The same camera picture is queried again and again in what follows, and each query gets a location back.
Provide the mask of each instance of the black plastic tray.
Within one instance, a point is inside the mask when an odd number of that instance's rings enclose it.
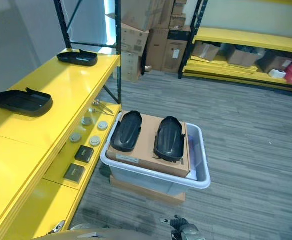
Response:
[[[97,54],[79,49],[79,52],[60,53],[57,55],[57,59],[64,63],[91,67],[97,63]]]
[[[29,117],[39,117],[52,106],[49,94],[26,88],[26,91],[10,90],[0,92],[0,108]]]
[[[121,122],[116,125],[115,131],[111,136],[110,145],[121,152],[131,152],[137,142],[142,118],[137,111],[126,113]]]
[[[181,134],[180,122],[168,116],[161,121],[155,137],[154,153],[168,161],[180,160],[184,153],[185,134]]]

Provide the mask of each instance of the yellow metal shelf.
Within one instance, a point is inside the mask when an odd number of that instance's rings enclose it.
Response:
[[[238,44],[292,53],[292,38],[256,32],[200,27],[194,41]]]
[[[286,83],[285,79],[282,78],[272,78],[268,74],[261,72],[259,69],[254,72],[240,72],[240,71],[231,71],[226,68],[222,69],[219,67],[215,67],[212,63],[204,63],[205,65],[193,61],[188,60],[187,65],[184,67],[184,71],[192,71],[192,72],[200,72],[200,73],[207,73],[207,74],[216,74],[216,75],[223,75],[232,78],[243,78],[243,79],[250,79],[250,80],[259,80],[268,83],[275,83],[275,84],[283,84],[283,85],[291,85]]]
[[[5,240],[30,240],[50,232],[69,215],[78,191],[41,179],[8,229]]]
[[[286,5],[292,5],[292,0],[257,0],[260,2],[270,2],[275,4],[286,4]]]
[[[244,79],[244,78],[234,78],[234,77],[218,75],[218,74],[208,74],[206,72],[185,71],[183,76],[221,80],[221,81],[225,81],[225,82],[248,84],[248,85],[267,87],[267,88],[273,88],[273,89],[279,89],[279,90],[285,90],[285,91],[292,92],[292,85],[276,85],[276,84],[271,84],[271,83],[266,82],[266,81],[257,81],[257,80],[253,80],[253,79]]]
[[[88,178],[90,177],[91,168],[98,161],[98,157],[101,152],[103,143],[106,141],[110,127],[115,120],[115,116],[118,114],[120,110],[119,105],[110,104],[110,103],[103,103],[103,104],[106,105],[109,109],[111,109],[111,111],[114,113],[114,116],[108,116],[108,115],[100,114],[98,112],[92,113],[90,111],[87,111],[84,116],[90,117],[93,121],[93,124],[91,124],[90,126],[82,126],[81,124],[79,124],[75,128],[74,133],[79,133],[82,136],[81,140],[78,143],[71,143],[69,140],[66,141],[62,150],[56,156],[56,158],[53,160],[48,170],[44,174],[43,176],[44,179],[58,183],[58,184],[62,184],[64,186],[77,189],[77,190],[82,188],[82,185],[85,182],[85,179],[87,177]],[[107,130],[102,131],[97,128],[97,123],[100,121],[107,122],[108,124]],[[101,140],[101,143],[96,147],[91,147],[89,145],[89,138],[92,136],[98,136]],[[94,152],[89,163],[84,163],[84,162],[77,161],[74,159],[74,156],[80,145],[93,148]],[[79,182],[79,184],[63,178],[64,174],[66,173],[68,169],[69,164],[77,164],[85,168],[85,171],[83,173],[82,179]]]
[[[80,133],[82,140],[78,143],[71,143],[68,140],[65,143],[8,229],[7,234],[4,236],[5,240],[29,240],[43,236],[61,220],[65,220],[63,230],[68,228],[98,162],[102,146],[107,140],[118,112],[121,110],[120,105],[104,104],[112,110],[114,116],[96,112],[91,113],[89,111],[85,113],[85,116],[93,119],[93,124],[88,127],[82,127],[81,124],[77,125],[74,132]],[[97,129],[97,123],[100,121],[107,122],[108,127],[106,130]],[[74,155],[79,146],[90,147],[89,138],[94,135],[99,136],[101,142],[97,147],[93,148],[94,153],[89,163],[76,161]],[[63,179],[63,175],[71,163],[85,168],[79,184]]]
[[[10,88],[50,94],[53,105],[37,118],[0,108],[0,239],[119,59],[118,55],[98,55],[96,65],[85,67],[54,57]],[[9,174],[14,180],[7,183]]]

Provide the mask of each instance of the white wall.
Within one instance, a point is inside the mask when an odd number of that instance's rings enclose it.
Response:
[[[76,0],[62,1],[69,20]],[[84,0],[78,8],[70,38],[107,42],[104,0]],[[76,46],[98,51],[100,47]],[[51,59],[65,44],[52,0],[0,0],[0,92]]]
[[[50,0],[0,0],[0,92],[64,48]]]
[[[196,2],[188,0],[185,6],[188,25]],[[201,26],[292,37],[292,5],[261,0],[209,0]]]

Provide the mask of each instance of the small black box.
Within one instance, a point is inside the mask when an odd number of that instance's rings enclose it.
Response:
[[[75,160],[88,163],[93,152],[94,150],[91,147],[81,145],[75,155]]]
[[[81,175],[84,172],[84,170],[85,168],[83,166],[71,163],[64,175],[64,179],[68,179],[76,183],[79,183]]]

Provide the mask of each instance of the round metal disc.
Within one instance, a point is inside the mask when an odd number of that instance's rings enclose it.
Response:
[[[102,130],[103,131],[103,130],[106,130],[107,129],[108,124],[105,121],[100,121],[100,122],[98,122],[97,127],[98,127],[99,130]]]
[[[81,139],[81,135],[77,132],[74,132],[69,136],[69,140],[72,143],[77,143],[80,141],[80,139]]]
[[[82,124],[83,126],[89,126],[89,125],[92,124],[92,119],[91,119],[90,117],[88,117],[88,116],[85,116],[85,117],[83,117],[83,118],[81,119],[81,124]]]
[[[89,138],[89,144],[93,147],[96,147],[100,144],[100,137],[98,136],[92,136]]]

